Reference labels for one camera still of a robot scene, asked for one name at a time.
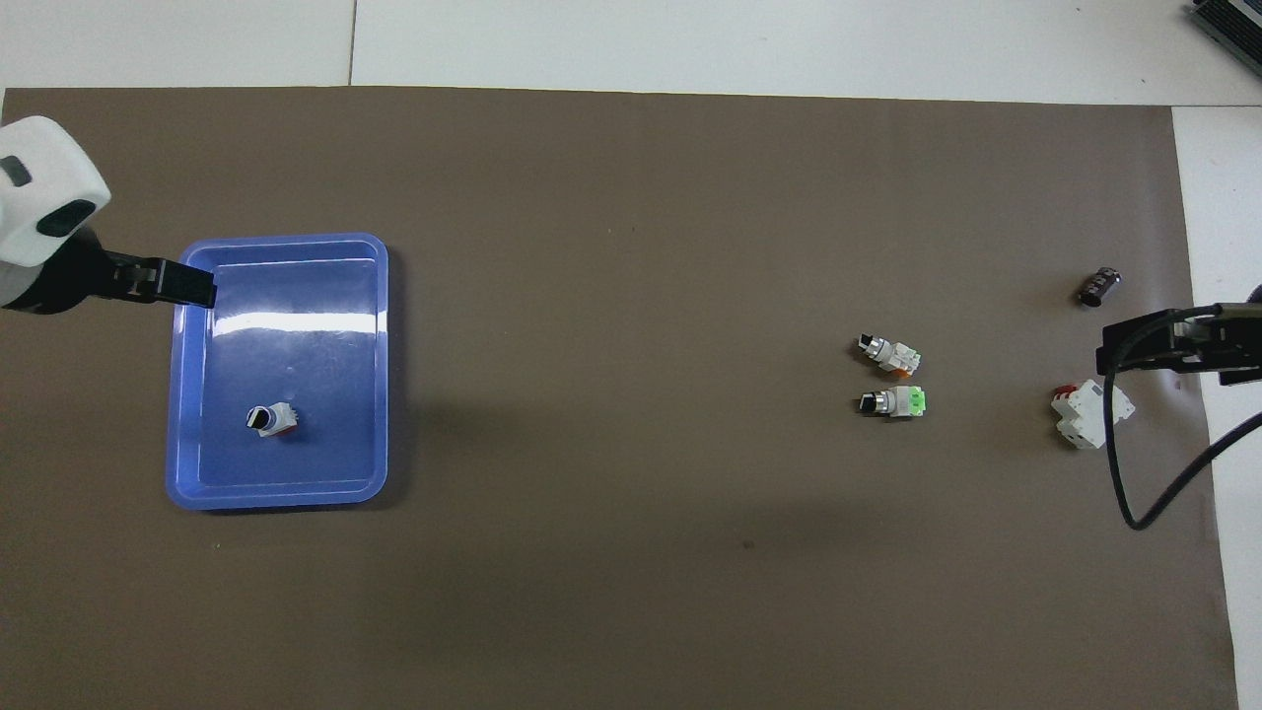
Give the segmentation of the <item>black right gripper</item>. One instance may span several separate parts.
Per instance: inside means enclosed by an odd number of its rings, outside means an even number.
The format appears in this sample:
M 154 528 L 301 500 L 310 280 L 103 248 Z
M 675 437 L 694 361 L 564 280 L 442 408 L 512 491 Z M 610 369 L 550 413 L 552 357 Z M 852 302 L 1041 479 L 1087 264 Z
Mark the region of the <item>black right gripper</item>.
M 1217 373 L 1223 387 L 1261 381 L 1259 303 L 1219 303 L 1212 314 L 1182 320 L 1172 333 L 1170 319 L 1179 310 L 1159 310 L 1100 329 L 1100 375 L 1113 364 L 1128 370 L 1170 370 L 1184 375 Z M 1126 340 L 1140 338 L 1118 359 Z

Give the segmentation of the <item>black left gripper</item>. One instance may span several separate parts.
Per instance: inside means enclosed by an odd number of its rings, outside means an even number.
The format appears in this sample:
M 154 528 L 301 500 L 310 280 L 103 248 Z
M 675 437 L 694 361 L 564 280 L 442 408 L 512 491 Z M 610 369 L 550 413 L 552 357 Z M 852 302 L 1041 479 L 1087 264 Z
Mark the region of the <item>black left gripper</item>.
M 40 265 L 3 262 L 1 306 L 40 317 L 61 314 L 98 295 L 112 275 L 114 300 L 215 306 L 217 286 L 211 271 L 162 257 L 107 255 L 91 226 L 77 230 Z

